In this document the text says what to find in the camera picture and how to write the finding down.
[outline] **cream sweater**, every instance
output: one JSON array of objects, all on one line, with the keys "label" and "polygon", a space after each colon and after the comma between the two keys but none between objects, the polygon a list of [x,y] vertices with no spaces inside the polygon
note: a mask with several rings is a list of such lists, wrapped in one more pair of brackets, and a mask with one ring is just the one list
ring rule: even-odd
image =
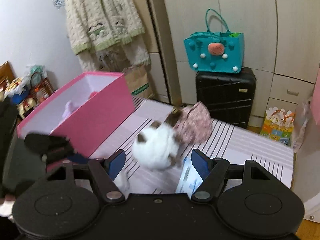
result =
[{"label": "cream sweater", "polygon": [[124,45],[144,33],[132,0],[65,0],[67,27],[75,54]]}]

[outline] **pink box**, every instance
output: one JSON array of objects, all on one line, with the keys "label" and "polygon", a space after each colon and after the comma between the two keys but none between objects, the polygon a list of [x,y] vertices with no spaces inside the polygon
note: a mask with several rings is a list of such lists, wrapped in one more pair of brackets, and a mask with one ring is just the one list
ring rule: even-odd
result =
[{"label": "pink box", "polygon": [[315,90],[313,92],[312,100],[311,100],[311,112],[313,115],[313,119],[316,124],[320,124],[320,71],[318,71],[318,77],[315,85]]},{"label": "pink box", "polygon": [[[97,93],[89,99],[92,92]],[[70,100],[79,108],[59,124]],[[123,73],[85,72],[40,104],[17,131],[22,139],[30,132],[69,137],[89,157],[133,111]]]}]

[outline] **colorful gift bag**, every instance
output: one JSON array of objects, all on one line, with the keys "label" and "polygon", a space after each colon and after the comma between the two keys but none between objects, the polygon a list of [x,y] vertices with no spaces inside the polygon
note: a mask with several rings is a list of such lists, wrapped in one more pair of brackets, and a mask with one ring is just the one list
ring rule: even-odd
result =
[{"label": "colorful gift bag", "polygon": [[[225,25],[225,33],[210,32],[207,16],[214,11]],[[244,56],[243,33],[232,33],[220,14],[214,9],[208,9],[205,14],[206,32],[195,32],[184,40],[188,61],[195,71],[210,71],[224,73],[239,73]]]},{"label": "colorful gift bag", "polygon": [[291,111],[270,107],[266,110],[260,134],[287,145],[293,131],[294,117],[295,113]]}]

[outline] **suitcase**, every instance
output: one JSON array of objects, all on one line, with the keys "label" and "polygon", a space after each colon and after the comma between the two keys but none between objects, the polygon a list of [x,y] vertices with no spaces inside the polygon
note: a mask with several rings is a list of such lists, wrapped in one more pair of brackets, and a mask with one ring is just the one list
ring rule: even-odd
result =
[{"label": "suitcase", "polygon": [[208,108],[212,118],[246,129],[256,89],[256,77],[250,68],[238,74],[198,72],[197,101]]}]

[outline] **white plush toy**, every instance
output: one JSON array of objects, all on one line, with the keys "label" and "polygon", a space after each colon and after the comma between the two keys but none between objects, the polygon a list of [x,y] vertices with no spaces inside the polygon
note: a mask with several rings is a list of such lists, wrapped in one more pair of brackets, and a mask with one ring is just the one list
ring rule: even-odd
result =
[{"label": "white plush toy", "polygon": [[179,114],[169,114],[164,123],[153,122],[135,138],[132,155],[140,165],[150,170],[165,170],[176,163],[179,165],[179,139],[173,126]]}]

